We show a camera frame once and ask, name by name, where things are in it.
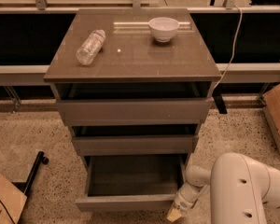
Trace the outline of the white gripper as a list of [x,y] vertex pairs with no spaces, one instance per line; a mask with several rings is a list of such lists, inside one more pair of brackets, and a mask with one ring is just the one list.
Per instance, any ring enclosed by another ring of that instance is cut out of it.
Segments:
[[197,187],[185,182],[176,193],[173,206],[169,209],[166,218],[175,222],[190,210],[203,193],[203,187]]

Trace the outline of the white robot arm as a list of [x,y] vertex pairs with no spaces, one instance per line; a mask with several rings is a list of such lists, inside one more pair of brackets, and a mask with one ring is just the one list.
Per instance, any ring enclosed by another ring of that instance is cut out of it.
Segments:
[[211,224],[267,224],[264,208],[280,209],[280,171],[243,154],[224,153],[211,170],[190,165],[167,219],[184,216],[210,190]]

